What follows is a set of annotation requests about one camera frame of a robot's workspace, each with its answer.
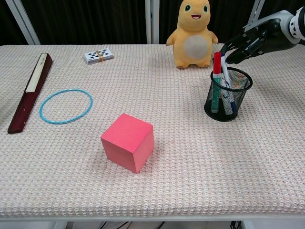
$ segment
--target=table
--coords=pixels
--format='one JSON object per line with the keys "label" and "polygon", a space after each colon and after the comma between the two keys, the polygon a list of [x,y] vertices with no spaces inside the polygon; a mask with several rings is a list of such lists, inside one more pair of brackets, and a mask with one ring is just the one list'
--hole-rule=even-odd
{"label": "table", "polygon": [[[103,47],[114,59],[87,65],[82,54]],[[9,135],[42,52],[53,65],[23,132]],[[178,70],[165,45],[8,45],[0,53],[1,220],[304,217],[305,46],[232,65],[254,84],[227,123],[203,108],[212,66]],[[42,102],[68,88],[88,91],[92,109],[66,125],[42,121]],[[65,93],[44,115],[68,119],[88,104]],[[109,161],[100,140],[122,113],[154,127],[139,174]]]}

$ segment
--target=robotic hand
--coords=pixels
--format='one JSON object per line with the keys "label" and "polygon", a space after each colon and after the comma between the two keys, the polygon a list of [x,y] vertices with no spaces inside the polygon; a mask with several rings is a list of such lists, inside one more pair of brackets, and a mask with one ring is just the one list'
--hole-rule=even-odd
{"label": "robotic hand", "polygon": [[296,15],[280,11],[243,27],[243,34],[228,41],[222,54],[237,49],[227,58],[228,64],[238,64],[258,55],[287,50],[305,40],[305,6]]}

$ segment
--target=blue ring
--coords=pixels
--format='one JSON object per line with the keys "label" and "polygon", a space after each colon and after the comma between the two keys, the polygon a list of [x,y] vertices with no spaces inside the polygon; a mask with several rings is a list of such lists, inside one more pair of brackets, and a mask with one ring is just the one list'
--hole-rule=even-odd
{"label": "blue ring", "polygon": [[[85,94],[89,97],[89,99],[90,99],[90,105],[89,105],[89,107],[87,108],[87,110],[86,110],[84,113],[82,113],[81,115],[77,116],[76,118],[69,119],[69,120],[65,120],[65,121],[57,121],[57,122],[55,122],[55,121],[51,121],[51,120],[48,120],[48,119],[46,119],[45,117],[43,117],[43,115],[42,115],[42,109],[43,109],[43,106],[46,104],[46,102],[48,102],[48,101],[49,101],[51,98],[53,98],[54,96],[56,96],[56,95],[58,95],[58,94],[61,94],[61,93],[64,93],[64,92],[83,92],[83,93],[85,93]],[[62,91],[56,92],[56,93],[54,93],[53,95],[51,95],[50,97],[48,97],[48,98],[42,103],[42,105],[40,106],[39,115],[40,115],[40,117],[42,118],[42,120],[45,121],[45,122],[47,122],[47,123],[51,123],[51,124],[66,124],[66,123],[73,122],[73,121],[75,121],[75,120],[77,120],[77,119],[83,117],[85,114],[87,114],[87,113],[90,111],[90,109],[91,109],[91,107],[92,107],[92,104],[93,104],[93,99],[92,99],[92,96],[91,96],[88,92],[86,92],[86,91],[84,91],[84,90],[82,90],[82,89],[66,89],[66,90],[62,90]]]}

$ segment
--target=red marker cap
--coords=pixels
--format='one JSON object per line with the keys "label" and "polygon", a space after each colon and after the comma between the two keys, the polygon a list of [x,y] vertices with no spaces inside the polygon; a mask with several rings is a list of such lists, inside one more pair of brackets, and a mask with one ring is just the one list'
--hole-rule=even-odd
{"label": "red marker cap", "polygon": [[220,74],[221,73],[221,52],[215,52],[214,54],[214,74]]}

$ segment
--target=yellow stuffed animal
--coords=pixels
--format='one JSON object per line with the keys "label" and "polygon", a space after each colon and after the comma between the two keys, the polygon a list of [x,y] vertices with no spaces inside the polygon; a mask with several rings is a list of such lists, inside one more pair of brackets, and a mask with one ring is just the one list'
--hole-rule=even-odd
{"label": "yellow stuffed animal", "polygon": [[207,29],[210,22],[208,0],[184,0],[181,3],[177,29],[167,39],[166,46],[173,45],[175,64],[178,69],[190,64],[198,67],[210,65],[216,35]]}

